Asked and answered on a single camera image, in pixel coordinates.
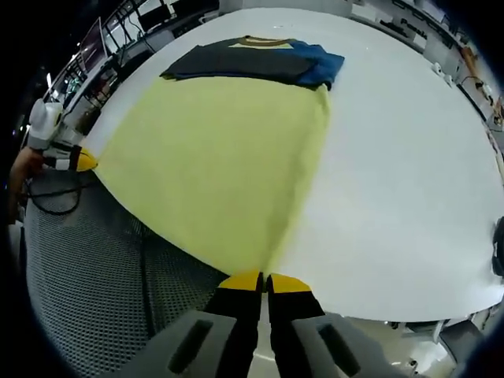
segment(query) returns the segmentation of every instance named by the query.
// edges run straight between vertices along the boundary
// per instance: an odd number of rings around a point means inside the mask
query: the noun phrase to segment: white table
[[[307,282],[327,311],[371,320],[463,317],[500,302],[491,237],[504,190],[478,115],[421,55],[352,20],[248,9],[204,24],[133,73],[84,146],[99,156],[154,78],[196,44],[243,35],[346,57],[321,163],[276,271]]]

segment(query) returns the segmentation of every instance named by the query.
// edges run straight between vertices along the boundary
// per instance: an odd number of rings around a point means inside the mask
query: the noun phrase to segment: floor
[[[261,321],[258,326],[258,348],[254,352],[254,360],[249,372],[250,378],[280,378],[274,354],[269,345],[271,328],[269,327],[267,308],[267,303],[263,301]],[[495,311],[489,317],[489,311],[482,311],[473,319],[479,329],[483,324],[486,324],[484,332],[491,329],[491,322],[497,318],[494,314]],[[378,341],[383,347],[385,358],[406,376],[416,376],[416,371],[418,374],[430,378],[445,378],[450,376],[455,368],[455,364],[440,344],[420,341],[417,338],[402,338],[401,327],[392,329],[389,324],[384,322],[347,319],[367,336]]]

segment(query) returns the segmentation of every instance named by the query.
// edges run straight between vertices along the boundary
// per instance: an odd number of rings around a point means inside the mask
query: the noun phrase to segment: gray mesh floor
[[[54,216],[28,203],[25,220],[28,292],[56,350],[79,376],[119,369],[147,342],[140,274],[146,277],[154,326],[202,309],[226,275],[174,247],[126,211],[93,173],[46,172],[34,195],[94,183],[76,211]],[[76,193],[35,198],[44,209],[70,209]]]

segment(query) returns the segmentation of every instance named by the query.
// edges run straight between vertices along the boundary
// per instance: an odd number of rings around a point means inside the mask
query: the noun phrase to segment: yellow towel
[[[268,80],[155,80],[96,168],[147,227],[227,274],[267,269],[317,167],[327,89]]]

